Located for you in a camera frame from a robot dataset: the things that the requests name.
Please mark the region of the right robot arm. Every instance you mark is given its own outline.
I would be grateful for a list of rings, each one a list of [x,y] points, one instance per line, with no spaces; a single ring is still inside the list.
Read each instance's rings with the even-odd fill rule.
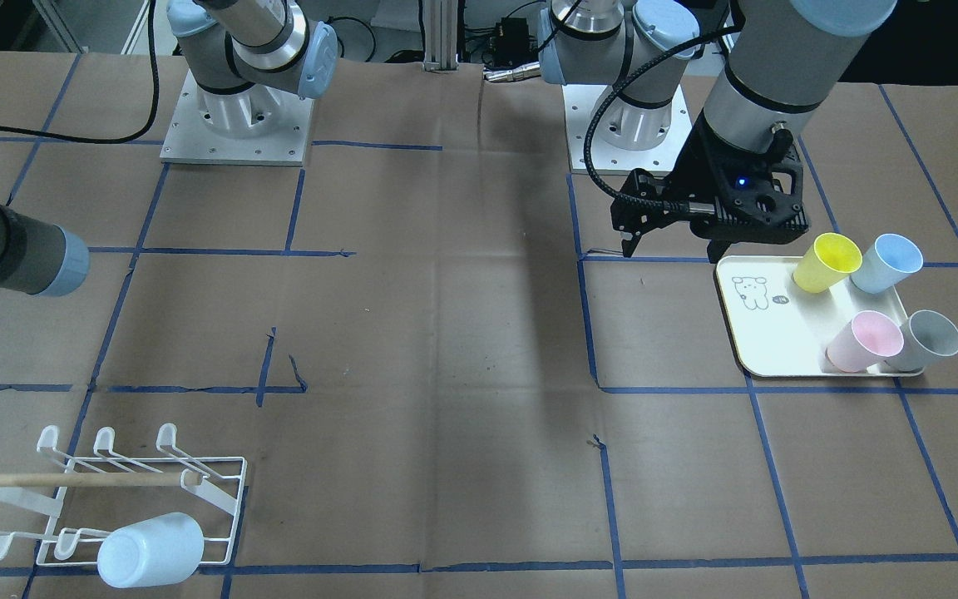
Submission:
[[[254,87],[322,96],[338,63],[338,37],[297,1],[170,1],[170,29],[203,94],[238,96]],[[90,272],[79,236],[0,204],[0,288],[60,297]]]

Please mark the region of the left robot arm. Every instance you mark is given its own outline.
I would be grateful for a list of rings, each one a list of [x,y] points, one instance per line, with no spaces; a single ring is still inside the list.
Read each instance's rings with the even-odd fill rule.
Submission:
[[[542,78],[605,85],[582,136],[582,166],[611,197],[613,228],[631,257],[643,235],[685,221],[710,262],[737,243],[788,244],[809,231],[795,141],[893,1],[746,1],[744,22],[704,32],[677,1],[551,1],[540,12]],[[685,65],[735,34],[721,75],[666,176],[635,168],[616,189],[593,141],[634,149],[632,117],[669,118]]]

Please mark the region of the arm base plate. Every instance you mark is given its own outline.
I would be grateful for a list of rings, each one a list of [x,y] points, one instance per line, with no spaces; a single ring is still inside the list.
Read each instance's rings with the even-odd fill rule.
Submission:
[[[609,85],[565,85],[565,133],[569,143],[570,171],[585,174],[583,137]],[[626,175],[644,168],[656,176],[668,175],[687,141],[692,128],[688,106],[681,87],[672,102],[657,110],[646,111],[616,101],[600,119],[590,158],[598,174]]]
[[[187,72],[160,159],[190,166],[301,167],[314,109],[313,99],[264,85],[216,95]]]

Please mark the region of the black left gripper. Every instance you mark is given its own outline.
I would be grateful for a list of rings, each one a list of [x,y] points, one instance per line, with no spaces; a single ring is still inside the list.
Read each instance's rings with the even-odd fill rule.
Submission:
[[[670,172],[670,196],[714,209],[689,217],[694,234],[709,240],[711,265],[734,243],[788,244],[806,234],[802,164],[794,142],[790,129],[775,126],[760,151],[745,151],[721,139],[699,114]]]

